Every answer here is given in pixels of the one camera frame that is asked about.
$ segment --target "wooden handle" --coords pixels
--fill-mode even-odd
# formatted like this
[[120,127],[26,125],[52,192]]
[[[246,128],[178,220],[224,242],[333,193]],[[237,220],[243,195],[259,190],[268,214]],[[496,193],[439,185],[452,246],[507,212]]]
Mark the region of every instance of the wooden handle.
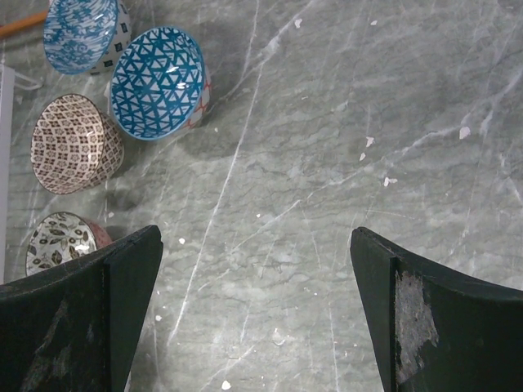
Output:
[[0,27],[0,38],[8,37],[14,33],[18,33],[21,30],[28,29],[36,25],[40,25],[47,18],[47,11],[42,11],[38,14],[34,14],[29,18],[18,20],[16,22],[6,24]]

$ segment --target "patterned bowl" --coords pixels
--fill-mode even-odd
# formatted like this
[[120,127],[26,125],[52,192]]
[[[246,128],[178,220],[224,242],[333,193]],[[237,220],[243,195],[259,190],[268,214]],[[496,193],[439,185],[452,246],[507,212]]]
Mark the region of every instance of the patterned bowl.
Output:
[[68,94],[55,99],[34,127],[34,174],[54,194],[97,186],[122,161],[123,141],[116,125],[85,96]]
[[51,214],[36,228],[27,247],[28,276],[106,247],[113,240],[99,225],[71,212]]
[[207,108],[208,75],[199,45],[188,33],[151,29],[131,42],[116,65],[110,87],[114,116],[140,140],[182,136]]
[[120,0],[54,0],[43,28],[51,65],[68,75],[113,69],[131,40],[131,21]]

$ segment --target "brown rim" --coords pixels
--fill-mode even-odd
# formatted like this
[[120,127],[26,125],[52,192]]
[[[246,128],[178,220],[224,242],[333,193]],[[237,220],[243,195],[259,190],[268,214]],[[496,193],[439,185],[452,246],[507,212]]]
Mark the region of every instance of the brown rim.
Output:
[[107,147],[107,137],[105,137],[105,127],[104,127],[104,119],[102,118],[102,116],[104,116],[105,114],[103,114],[99,109],[98,107],[94,104],[94,102],[92,100],[90,100],[89,98],[87,98],[86,96],[83,96],[82,94],[64,94],[62,96],[58,96],[56,97],[54,100],[52,100],[51,102],[49,102],[45,109],[42,110],[42,112],[40,113],[40,115],[38,116],[38,119],[36,120],[36,123],[34,124],[34,127],[33,127],[33,135],[31,137],[31,167],[33,168],[33,173],[34,173],[34,176],[36,177],[36,179],[38,180],[38,183],[47,191],[51,192],[49,189],[47,189],[47,187],[42,184],[42,182],[40,181],[40,179],[38,178],[38,176],[36,175],[36,172],[34,171],[34,164],[33,164],[33,161],[32,161],[32,158],[33,158],[33,143],[34,143],[34,133],[36,131],[36,127],[37,127],[37,124],[38,124],[38,120],[40,120],[40,118],[42,117],[42,114],[47,110],[47,108],[56,100],[59,100],[60,98],[63,98],[64,96],[80,96],[81,98],[83,98],[84,100],[86,100],[89,104],[92,105],[93,108],[95,108],[96,112],[98,113],[98,117],[100,118],[100,122],[101,122],[101,126],[102,128],[104,129],[104,145],[102,147],[102,151],[101,151],[101,157],[100,159],[98,160],[99,162],[97,163],[96,165],[96,168],[95,170],[93,171],[92,175],[85,181],[83,181],[81,183],[81,185],[76,188],[75,190],[72,190],[71,192],[64,192],[64,193],[60,193],[59,195],[64,195],[64,194],[73,194],[74,192],[78,192],[79,190],[82,190],[83,188],[85,188],[85,184],[88,183],[91,178],[98,172],[98,169],[100,168],[100,165],[101,165],[101,161],[102,161],[102,157],[104,156],[104,152],[105,152],[105,148]]
[[82,221],[83,223],[85,223],[85,226],[87,226],[87,229],[89,230],[89,234],[94,238],[94,242],[95,242],[95,246],[96,246],[96,249],[93,251],[97,251],[99,248],[100,248],[100,245],[98,244],[98,241],[96,240],[96,236],[95,234],[93,233],[93,231],[91,230],[91,226],[86,222],[85,218],[82,218],[80,215],[76,215],[72,212],[67,212],[67,211],[58,211],[58,212],[53,212],[52,214],[49,214],[48,216],[46,216],[45,218],[43,218],[37,225],[36,227],[34,228],[33,230],[33,233],[31,234],[31,237],[29,238],[29,243],[27,244],[27,250],[25,251],[25,276],[30,276],[29,273],[28,273],[28,270],[27,270],[27,254],[29,253],[29,247],[31,246],[31,242],[33,241],[33,238],[34,238],[34,232],[37,231],[38,227],[40,227],[41,224],[43,224],[43,222],[45,222],[47,219],[49,219],[51,216],[54,216],[54,215],[58,215],[58,214],[66,214],[66,215],[71,215],[71,216],[75,216],[76,218],[78,218],[80,221]]

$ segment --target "black object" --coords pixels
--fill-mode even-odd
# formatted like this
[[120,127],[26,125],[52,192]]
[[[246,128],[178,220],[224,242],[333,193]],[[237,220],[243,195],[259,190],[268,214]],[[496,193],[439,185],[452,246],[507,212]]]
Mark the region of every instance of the black object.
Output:
[[523,391],[523,292],[366,228],[351,259],[385,392]]
[[0,391],[123,391],[162,252],[148,226],[0,286]]

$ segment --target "gray marble countertop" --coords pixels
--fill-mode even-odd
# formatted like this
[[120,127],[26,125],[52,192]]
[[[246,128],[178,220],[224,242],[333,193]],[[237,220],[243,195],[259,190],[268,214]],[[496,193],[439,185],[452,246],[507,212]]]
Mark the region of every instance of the gray marble countertop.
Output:
[[[348,252],[359,225],[523,288],[523,3],[125,3],[134,36],[166,24],[200,42],[212,109],[178,141],[126,140],[122,170],[95,189],[42,189],[30,136],[62,94],[105,108],[110,75],[59,75],[41,29],[0,48],[46,83],[16,93],[7,280],[51,212],[116,238],[162,230],[131,391],[382,390]],[[0,24],[46,4],[2,2]]]

